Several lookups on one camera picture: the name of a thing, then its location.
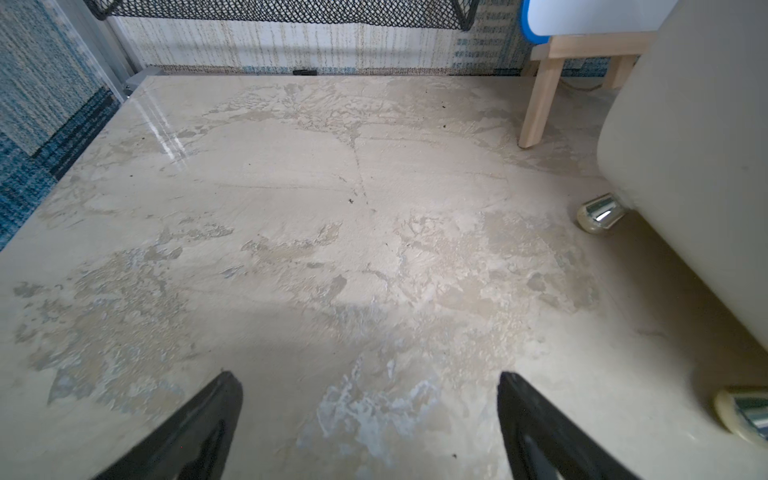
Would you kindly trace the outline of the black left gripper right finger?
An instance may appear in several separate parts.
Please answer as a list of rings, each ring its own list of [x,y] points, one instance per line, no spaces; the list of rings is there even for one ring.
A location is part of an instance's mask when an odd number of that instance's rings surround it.
[[[515,479],[634,479],[521,375],[503,372],[497,413]]]

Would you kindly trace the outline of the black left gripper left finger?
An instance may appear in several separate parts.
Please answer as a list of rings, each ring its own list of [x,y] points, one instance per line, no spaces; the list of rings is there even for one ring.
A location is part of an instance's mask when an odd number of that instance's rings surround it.
[[[224,371],[96,477],[221,478],[242,404],[241,383],[232,372]]]

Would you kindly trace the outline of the white round drawer cabinet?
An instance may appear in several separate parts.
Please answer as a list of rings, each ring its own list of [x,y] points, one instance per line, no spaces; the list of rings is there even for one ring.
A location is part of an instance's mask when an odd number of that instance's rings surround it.
[[[681,1],[614,101],[597,162],[680,259],[653,293],[697,401],[767,450],[767,5]]]

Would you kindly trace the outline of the blue framed whiteboard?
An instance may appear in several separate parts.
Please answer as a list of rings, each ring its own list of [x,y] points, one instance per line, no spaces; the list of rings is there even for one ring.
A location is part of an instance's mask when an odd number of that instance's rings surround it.
[[[523,0],[520,25],[534,44],[561,35],[656,31],[677,0]]]

